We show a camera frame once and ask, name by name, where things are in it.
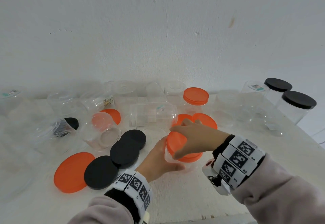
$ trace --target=orange lid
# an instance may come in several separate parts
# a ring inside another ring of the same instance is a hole
[[[175,152],[183,148],[187,139],[184,135],[178,132],[170,132],[167,136],[167,150],[171,156],[174,156]],[[191,163],[199,160],[203,153],[191,153],[178,159],[180,162]]]
[[[103,132],[113,126],[114,120],[108,113],[98,112],[93,115],[91,122],[97,130]]]
[[[101,112],[108,113],[110,116],[112,116],[114,122],[118,125],[121,122],[121,115],[120,112],[116,109],[104,109]]]
[[[203,125],[218,129],[217,123],[209,115],[203,113],[195,113],[192,116],[192,122],[195,122],[196,120],[200,120]]]
[[[190,87],[184,90],[183,98],[189,104],[201,106],[208,102],[209,93],[201,88]]]
[[[181,125],[184,119],[192,119],[192,116],[189,114],[181,113],[177,116],[177,122],[172,126]]]
[[[65,159],[54,174],[55,186],[64,193],[76,193],[87,185],[83,179],[87,166],[95,159],[88,152],[74,154]]]

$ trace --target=pink sleeve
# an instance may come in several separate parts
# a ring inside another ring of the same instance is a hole
[[[245,204],[258,223],[325,223],[325,200],[320,190],[289,174],[269,154],[232,195]]]
[[[68,224],[134,224],[131,213],[107,196],[95,197]]]

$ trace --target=black cuff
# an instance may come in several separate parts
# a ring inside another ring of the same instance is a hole
[[[227,146],[229,145],[230,141],[231,141],[234,137],[235,137],[235,135],[230,134],[230,135],[225,139],[225,141],[224,141],[221,145],[219,145],[219,147],[216,148],[216,149],[212,152],[213,157],[214,157],[215,160],[217,159],[217,157],[218,157],[219,154],[222,154],[222,152],[224,152],[224,150],[227,148]]]
[[[140,216],[138,208],[136,207],[136,204],[134,203],[133,199],[129,197],[125,192],[117,189],[111,189],[104,195],[114,199],[115,201],[123,205],[125,208],[127,208],[133,217],[133,221],[135,223],[139,223]]]

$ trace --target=white wall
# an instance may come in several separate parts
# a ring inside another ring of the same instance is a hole
[[[319,102],[303,125],[312,135],[325,127],[324,1],[0,0],[0,83],[44,95],[98,80],[214,91],[276,77]]]

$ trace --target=table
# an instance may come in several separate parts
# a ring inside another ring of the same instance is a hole
[[[286,117],[282,117],[281,122],[287,131],[283,137],[252,130],[242,123],[223,130],[248,138],[270,153],[275,161],[292,174],[302,176],[325,191],[325,150]],[[142,157],[164,135],[163,131],[146,132],[150,139],[141,152]],[[79,143],[78,152],[94,153],[83,141],[80,140]],[[91,198],[103,195],[105,190],[89,188],[74,194],[64,194],[54,186],[53,175],[56,168],[75,152],[68,151],[51,163],[42,165],[34,183],[14,200],[1,206],[1,223],[67,223],[87,207]],[[212,154],[205,152],[199,162],[203,165],[210,158]],[[187,174],[165,174],[150,185],[154,191],[154,200],[148,209],[150,223],[236,224],[254,221],[244,205],[239,204],[231,195],[221,196],[214,190],[203,175],[201,167]]]

